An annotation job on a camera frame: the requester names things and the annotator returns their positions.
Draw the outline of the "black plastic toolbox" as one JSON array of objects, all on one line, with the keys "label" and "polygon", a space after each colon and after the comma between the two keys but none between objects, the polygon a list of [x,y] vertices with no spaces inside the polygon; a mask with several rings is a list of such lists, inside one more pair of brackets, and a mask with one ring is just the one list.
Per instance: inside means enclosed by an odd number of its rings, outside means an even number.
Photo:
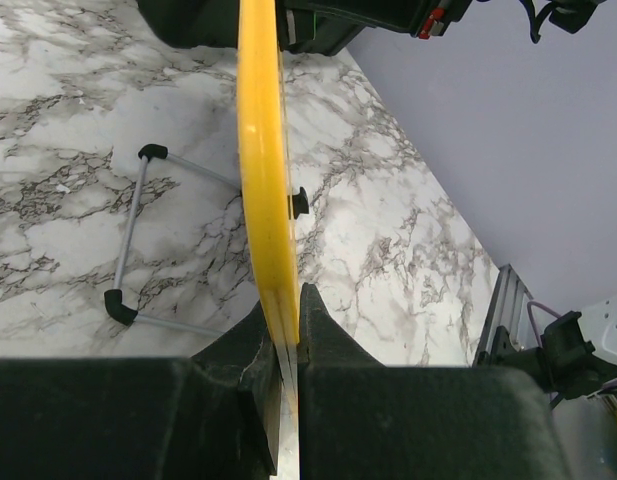
[{"label": "black plastic toolbox", "polygon": [[[380,28],[427,39],[462,19],[469,1],[277,1],[278,43],[292,54],[333,56],[362,30]],[[238,1],[144,0],[152,32],[175,48],[235,48]]]}]

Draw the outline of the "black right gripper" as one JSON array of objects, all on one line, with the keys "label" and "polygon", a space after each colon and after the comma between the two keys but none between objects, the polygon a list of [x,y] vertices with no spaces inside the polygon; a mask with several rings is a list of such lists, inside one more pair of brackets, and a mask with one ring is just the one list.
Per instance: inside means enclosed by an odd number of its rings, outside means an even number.
[{"label": "black right gripper", "polygon": [[546,21],[562,31],[574,35],[592,18],[601,5],[597,0],[551,0],[544,1],[540,8],[532,0],[517,0],[528,21],[529,38],[538,44],[542,38],[541,29]]}]

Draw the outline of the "yellow framed whiteboard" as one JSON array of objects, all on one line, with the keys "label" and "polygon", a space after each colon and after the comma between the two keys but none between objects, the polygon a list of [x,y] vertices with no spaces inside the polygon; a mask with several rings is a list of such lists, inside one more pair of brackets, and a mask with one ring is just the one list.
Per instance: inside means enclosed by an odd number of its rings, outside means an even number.
[{"label": "yellow framed whiteboard", "polygon": [[237,130],[250,258],[288,402],[298,405],[299,282],[276,5],[239,6]]}]

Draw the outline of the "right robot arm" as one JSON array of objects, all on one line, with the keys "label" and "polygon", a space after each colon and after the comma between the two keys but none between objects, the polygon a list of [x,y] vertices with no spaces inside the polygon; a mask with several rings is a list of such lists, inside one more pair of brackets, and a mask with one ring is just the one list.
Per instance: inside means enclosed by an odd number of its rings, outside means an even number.
[{"label": "right robot arm", "polygon": [[506,266],[473,364],[526,373],[548,396],[552,411],[568,401],[597,399],[617,421],[617,295],[559,313],[535,300]]}]

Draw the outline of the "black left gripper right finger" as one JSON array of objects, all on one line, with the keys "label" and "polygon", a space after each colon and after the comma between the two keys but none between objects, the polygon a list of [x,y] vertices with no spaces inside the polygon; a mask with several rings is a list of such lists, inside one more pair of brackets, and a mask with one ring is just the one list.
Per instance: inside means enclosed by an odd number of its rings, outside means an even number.
[{"label": "black left gripper right finger", "polygon": [[499,367],[386,366],[305,284],[299,468],[304,479],[567,479],[543,394]]}]

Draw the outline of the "aluminium frame rail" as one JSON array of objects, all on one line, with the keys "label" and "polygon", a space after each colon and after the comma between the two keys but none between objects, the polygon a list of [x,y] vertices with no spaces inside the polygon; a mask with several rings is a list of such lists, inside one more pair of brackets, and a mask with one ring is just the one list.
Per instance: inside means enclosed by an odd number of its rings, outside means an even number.
[{"label": "aluminium frame rail", "polygon": [[537,346],[526,307],[532,299],[527,286],[510,264],[499,269],[473,366],[487,364],[487,356],[494,350],[498,327],[505,327],[508,332],[508,349],[524,350]]}]

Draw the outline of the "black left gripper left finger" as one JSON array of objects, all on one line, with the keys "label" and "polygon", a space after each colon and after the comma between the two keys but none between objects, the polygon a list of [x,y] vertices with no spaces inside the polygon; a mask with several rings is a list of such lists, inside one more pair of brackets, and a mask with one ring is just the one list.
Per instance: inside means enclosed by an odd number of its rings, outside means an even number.
[{"label": "black left gripper left finger", "polygon": [[263,311],[189,357],[0,360],[0,479],[267,479],[280,376]]}]

